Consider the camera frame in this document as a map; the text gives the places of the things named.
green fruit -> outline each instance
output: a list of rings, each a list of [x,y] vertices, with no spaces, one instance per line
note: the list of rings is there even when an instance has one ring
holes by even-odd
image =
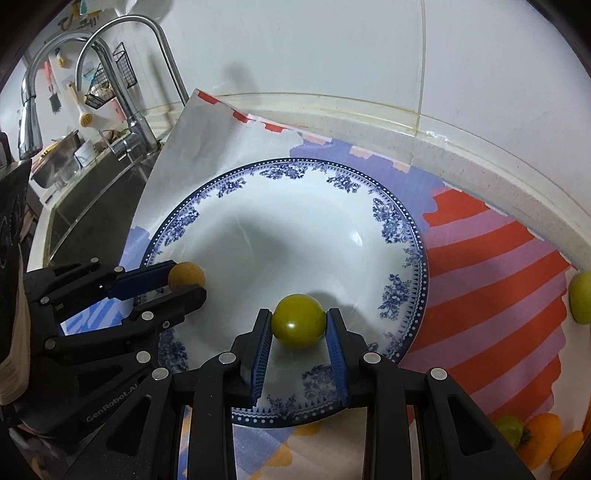
[[[591,272],[580,273],[569,287],[570,313],[577,323],[591,323]]]
[[[271,318],[275,338],[289,348],[314,345],[326,330],[326,313],[314,297],[295,293],[277,304]]]
[[[514,449],[519,446],[523,437],[523,422],[520,419],[507,415],[495,420],[493,424]]]

blue floral pattern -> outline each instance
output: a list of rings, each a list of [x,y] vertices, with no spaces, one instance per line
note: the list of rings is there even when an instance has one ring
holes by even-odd
[[[406,263],[403,265],[404,268],[414,267],[420,265],[423,260],[423,255],[416,247],[406,247],[403,249],[404,253],[408,255]]]
[[[350,175],[344,173],[337,173],[334,177],[330,177],[326,180],[326,183],[332,183],[338,189],[344,190],[347,193],[357,193],[357,190],[361,187],[359,183],[355,183],[351,180]]]
[[[244,185],[246,185],[246,180],[242,177],[234,181],[228,180],[217,188],[217,198],[222,198],[227,193],[235,192],[236,190],[241,189]]]
[[[300,164],[299,162],[286,162],[273,165],[260,172],[259,175],[273,180],[279,180],[284,176],[296,180],[304,178],[306,170],[308,170],[307,165]]]
[[[301,375],[304,384],[304,396],[314,402],[337,400],[335,380],[330,365],[316,365]]]
[[[376,299],[376,309],[382,322],[379,327],[381,331],[367,338],[370,342],[369,351],[379,352],[398,362],[414,339],[423,316],[428,286],[426,253],[418,228],[400,201],[384,186],[350,167],[327,160],[282,158],[228,172],[196,190],[172,212],[152,239],[142,264],[148,266],[167,260],[162,255],[164,247],[179,240],[187,227],[199,218],[197,206],[205,200],[212,202],[225,198],[250,182],[259,181],[257,179],[261,177],[297,181],[311,175],[320,176],[322,182],[349,194],[367,191],[369,201],[365,196],[360,197],[359,201],[367,205],[368,210],[371,210],[368,214],[379,222],[379,226],[375,226],[375,235],[382,236],[386,244],[398,245],[397,248],[404,251],[398,273],[386,272],[388,284],[383,289],[381,303],[379,297]],[[201,205],[199,209],[204,211],[204,206]],[[182,342],[175,338],[172,329],[161,334],[158,360],[173,372],[184,371],[189,367],[187,351]],[[296,393],[289,390],[278,392],[270,388],[257,407],[234,409],[232,421],[259,427],[285,427],[306,423],[311,419],[319,420],[341,410],[343,406],[337,396],[330,365],[307,368],[301,373],[301,383],[298,385],[295,382]]]
[[[398,317],[401,305],[408,301],[411,281],[400,280],[398,274],[390,274],[388,279],[391,284],[384,287],[382,304],[378,307],[383,312],[380,312],[379,316],[380,318],[395,320]]]
[[[296,409],[296,394],[293,394],[285,401],[281,398],[271,398],[271,396],[268,395],[267,400],[271,406],[271,411],[281,417],[287,417]]]
[[[382,222],[382,236],[387,244],[400,244],[408,242],[408,229],[406,222],[400,215],[394,202],[385,202],[374,198],[372,208],[374,218]]]
[[[312,171],[321,171],[322,173],[328,173],[329,165],[323,161],[319,161],[314,164]]]
[[[165,330],[160,334],[158,364],[175,374],[189,369],[187,350],[181,342],[174,338],[172,329]]]
[[[190,207],[187,210],[182,210],[180,215],[176,216],[166,229],[163,235],[164,246],[167,247],[171,243],[177,241],[185,233],[185,227],[191,225],[199,217],[199,212],[195,208]]]

metal screw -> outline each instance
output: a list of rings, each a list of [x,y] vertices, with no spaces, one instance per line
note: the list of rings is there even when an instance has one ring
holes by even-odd
[[[168,370],[164,367],[159,367],[152,372],[152,378],[154,380],[164,380],[168,376]]]
[[[443,368],[434,368],[431,370],[431,376],[435,380],[445,380],[447,378],[447,372]]]
[[[135,356],[135,359],[141,364],[147,364],[151,358],[152,357],[150,357],[150,354],[144,350],[138,352],[138,354]]]
[[[378,364],[381,359],[382,357],[380,357],[380,355],[376,352],[367,352],[363,356],[363,360],[369,364]]]
[[[224,352],[218,358],[221,364],[227,365],[236,361],[236,355],[232,352]]]

orange persimmon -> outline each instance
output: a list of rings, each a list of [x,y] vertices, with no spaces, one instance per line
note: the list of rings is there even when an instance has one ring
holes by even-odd
[[[550,457],[550,468],[562,470],[567,468],[583,444],[583,432],[569,433],[564,437]]]
[[[527,442],[519,445],[517,454],[530,470],[542,465],[560,441],[562,425],[558,415],[541,413],[532,418],[525,428],[530,431]]]

stainless steel faucet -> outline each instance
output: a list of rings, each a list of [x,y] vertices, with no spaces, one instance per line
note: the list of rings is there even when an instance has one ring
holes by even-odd
[[[22,114],[21,123],[18,128],[18,156],[21,160],[32,158],[43,148],[41,129],[37,118],[37,107],[35,105],[35,97],[37,96],[35,91],[35,77],[41,62],[59,45],[69,41],[86,42],[90,37],[90,33],[83,31],[62,33],[43,45],[41,50],[31,60],[22,79],[21,88]],[[109,53],[107,44],[100,39],[100,41],[93,45],[93,49],[103,64],[109,81],[111,83],[117,83],[118,81],[122,83],[121,73]]]
[[[76,62],[76,89],[80,90],[82,85],[82,64],[84,62],[84,58],[86,57],[86,53],[88,49],[95,45],[95,42],[102,41],[100,35],[113,27],[114,25],[123,23],[123,22],[140,22],[145,25],[148,25],[154,34],[156,35],[156,39],[158,40],[158,44],[160,45],[160,50],[162,51],[162,55],[164,56],[164,60],[166,61],[166,65],[168,67],[168,71],[170,72],[171,77],[173,78],[173,82],[175,87],[177,88],[178,94],[181,97],[181,101],[183,106],[187,104],[189,101],[189,95],[187,94],[187,89],[184,86],[183,79],[181,78],[180,73],[178,72],[177,64],[174,61],[174,57],[172,52],[170,51],[170,46],[168,45],[168,41],[166,39],[166,35],[164,34],[164,30],[160,25],[158,25],[154,20],[150,17],[146,17],[145,15],[123,15],[122,17],[115,18],[110,22],[107,22],[105,25],[100,27],[86,42],[84,47],[78,56],[78,61]],[[152,132],[148,122],[146,121],[143,114],[138,110],[135,106],[134,101],[132,100],[129,92],[127,91],[126,84],[121,81],[119,85],[117,85],[117,89],[113,88],[114,85],[111,82],[111,88],[115,92],[119,103],[121,104],[121,109],[123,113],[127,117],[127,121],[129,123],[129,131],[132,134],[136,134],[139,136],[143,149],[147,154],[154,152],[158,149],[158,141],[156,140],[154,133]]]

